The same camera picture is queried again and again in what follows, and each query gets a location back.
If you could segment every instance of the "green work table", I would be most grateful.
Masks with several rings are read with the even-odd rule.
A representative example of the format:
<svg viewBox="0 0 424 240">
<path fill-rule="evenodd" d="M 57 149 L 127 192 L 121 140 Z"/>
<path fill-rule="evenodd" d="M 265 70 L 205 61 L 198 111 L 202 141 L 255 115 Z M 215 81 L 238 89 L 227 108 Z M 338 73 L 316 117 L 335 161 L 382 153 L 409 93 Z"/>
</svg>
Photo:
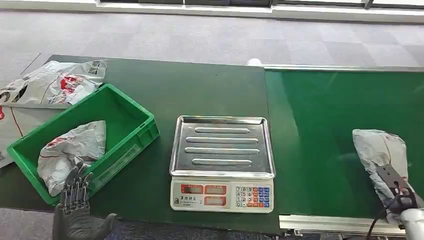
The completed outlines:
<svg viewBox="0 0 424 240">
<path fill-rule="evenodd" d="M 98 58 L 50 58 L 75 63 L 93 59 Z M 410 183 L 424 195 L 424 73 L 419 71 L 110 58 L 105 83 L 152 112 L 160 136 L 90 200 L 92 214 L 115 212 L 125 220 L 271 235 L 281 233 L 279 216 L 372 219 L 382 204 L 355 151 L 352 130 L 380 129 L 401 136 Z M 169 164 L 180 115 L 268 119 L 276 169 L 272 213 L 171 209 Z M 1 170 L 0 207 L 52 209 L 14 164 Z"/>
</svg>

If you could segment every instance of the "black cable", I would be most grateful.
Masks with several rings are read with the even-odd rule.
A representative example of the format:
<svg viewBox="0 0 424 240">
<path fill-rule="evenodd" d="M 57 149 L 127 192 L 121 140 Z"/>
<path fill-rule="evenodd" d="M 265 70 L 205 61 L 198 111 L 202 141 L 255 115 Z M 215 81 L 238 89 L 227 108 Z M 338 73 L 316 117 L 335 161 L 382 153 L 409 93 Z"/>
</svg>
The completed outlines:
<svg viewBox="0 0 424 240">
<path fill-rule="evenodd" d="M 377 223 L 380 217 L 386 212 L 386 210 L 389 209 L 400 197 L 401 197 L 401 190 L 399 189 L 399 193 L 389 202 L 389 204 L 386 207 L 383 207 L 383 209 L 377 214 L 377 217 L 375 217 L 374 221 L 372 221 L 371 226 L 369 227 L 369 230 L 368 230 L 368 234 L 366 235 L 366 240 L 371 240 L 371 233 L 373 232 L 374 225 Z"/>
</svg>

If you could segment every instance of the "black glove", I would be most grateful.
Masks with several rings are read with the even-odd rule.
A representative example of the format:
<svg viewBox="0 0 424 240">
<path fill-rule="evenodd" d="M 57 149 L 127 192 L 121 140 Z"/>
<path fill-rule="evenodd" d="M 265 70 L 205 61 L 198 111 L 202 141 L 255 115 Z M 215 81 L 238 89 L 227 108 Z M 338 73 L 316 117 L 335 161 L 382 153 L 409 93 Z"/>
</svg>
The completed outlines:
<svg viewBox="0 0 424 240">
<path fill-rule="evenodd" d="M 95 230 L 96 219 L 90 216 L 88 186 L 93 173 L 85 178 L 87 166 L 78 163 L 66 178 L 60 203 L 54 209 L 53 240 L 104 240 L 116 226 L 116 214 L 109 214 Z"/>
</svg>

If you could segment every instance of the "scale keypad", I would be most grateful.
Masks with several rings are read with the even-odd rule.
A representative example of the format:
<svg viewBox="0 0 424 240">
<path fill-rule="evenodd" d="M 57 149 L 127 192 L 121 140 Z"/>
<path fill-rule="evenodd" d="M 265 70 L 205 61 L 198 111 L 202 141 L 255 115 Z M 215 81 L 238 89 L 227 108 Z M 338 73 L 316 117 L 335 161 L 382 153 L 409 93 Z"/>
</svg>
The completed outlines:
<svg viewBox="0 0 424 240">
<path fill-rule="evenodd" d="M 267 186 L 236 186 L 235 206 L 238 208 L 269 208 L 271 189 Z"/>
</svg>

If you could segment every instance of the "scale display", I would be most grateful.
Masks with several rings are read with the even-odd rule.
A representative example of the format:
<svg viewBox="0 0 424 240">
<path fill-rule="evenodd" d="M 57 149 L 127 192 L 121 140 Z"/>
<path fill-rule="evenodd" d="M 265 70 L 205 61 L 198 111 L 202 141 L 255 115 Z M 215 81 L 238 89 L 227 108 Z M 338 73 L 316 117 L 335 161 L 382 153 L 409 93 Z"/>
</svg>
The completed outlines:
<svg viewBox="0 0 424 240">
<path fill-rule="evenodd" d="M 180 211 L 270 213 L 274 208 L 272 179 L 173 177 L 171 207 Z"/>
</svg>

